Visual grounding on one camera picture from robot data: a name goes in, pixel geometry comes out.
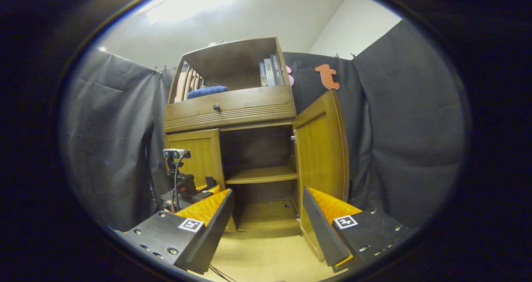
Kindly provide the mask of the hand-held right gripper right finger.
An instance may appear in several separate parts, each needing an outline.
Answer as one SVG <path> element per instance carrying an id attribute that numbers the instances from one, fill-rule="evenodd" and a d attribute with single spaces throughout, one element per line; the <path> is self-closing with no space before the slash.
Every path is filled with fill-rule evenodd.
<path id="1" fill-rule="evenodd" d="M 411 228 L 380 209 L 361 210 L 310 187 L 303 189 L 303 206 L 334 272 L 370 265 L 412 234 Z"/>

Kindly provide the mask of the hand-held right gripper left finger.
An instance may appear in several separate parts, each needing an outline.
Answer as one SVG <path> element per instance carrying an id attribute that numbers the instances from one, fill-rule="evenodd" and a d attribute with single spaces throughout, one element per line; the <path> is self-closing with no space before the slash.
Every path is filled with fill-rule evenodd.
<path id="1" fill-rule="evenodd" d="M 160 211 L 122 232 L 122 240 L 145 257 L 204 274 L 218 248 L 234 210 L 234 193 L 226 189 L 187 208 Z"/>

